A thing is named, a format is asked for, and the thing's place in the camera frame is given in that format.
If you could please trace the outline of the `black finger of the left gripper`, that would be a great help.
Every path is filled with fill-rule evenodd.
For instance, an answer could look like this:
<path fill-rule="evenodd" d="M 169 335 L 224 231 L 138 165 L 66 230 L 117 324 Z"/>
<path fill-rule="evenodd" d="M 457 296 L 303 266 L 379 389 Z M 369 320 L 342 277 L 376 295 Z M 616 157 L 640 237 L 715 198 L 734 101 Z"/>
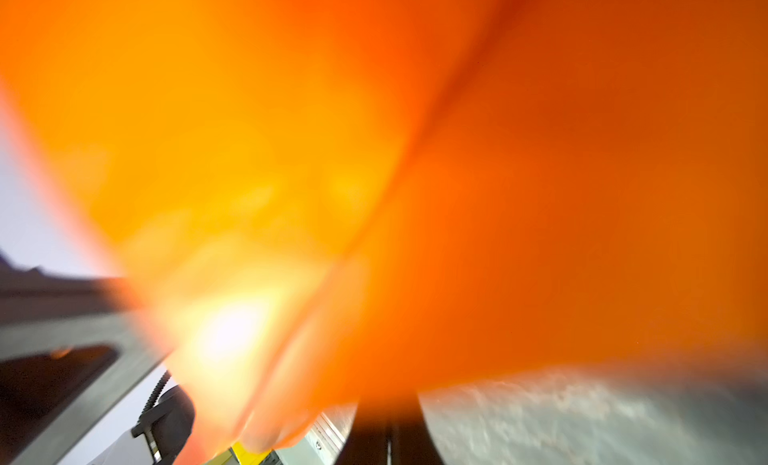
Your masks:
<path fill-rule="evenodd" d="M 1 262 L 2 463 L 57 463 L 160 363 L 125 290 Z"/>

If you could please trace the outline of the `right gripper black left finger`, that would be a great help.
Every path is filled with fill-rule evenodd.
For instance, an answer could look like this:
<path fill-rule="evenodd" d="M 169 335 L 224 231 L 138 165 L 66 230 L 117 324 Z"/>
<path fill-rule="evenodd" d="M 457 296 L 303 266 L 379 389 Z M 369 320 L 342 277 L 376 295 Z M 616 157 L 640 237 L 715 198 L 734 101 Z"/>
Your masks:
<path fill-rule="evenodd" d="M 375 403 L 361 401 L 357 406 L 350 433 L 334 464 L 387 465 L 388 443 L 388 416 L 379 411 Z"/>

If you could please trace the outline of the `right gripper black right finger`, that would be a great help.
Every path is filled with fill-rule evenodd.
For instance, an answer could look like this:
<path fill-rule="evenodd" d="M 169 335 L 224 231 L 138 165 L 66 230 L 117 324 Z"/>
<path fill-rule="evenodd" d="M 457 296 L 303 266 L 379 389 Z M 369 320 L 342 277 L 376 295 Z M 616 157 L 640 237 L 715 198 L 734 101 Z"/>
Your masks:
<path fill-rule="evenodd" d="M 444 465 L 428 430 L 420 401 L 408 397 L 389 419 L 391 463 L 394 465 Z"/>

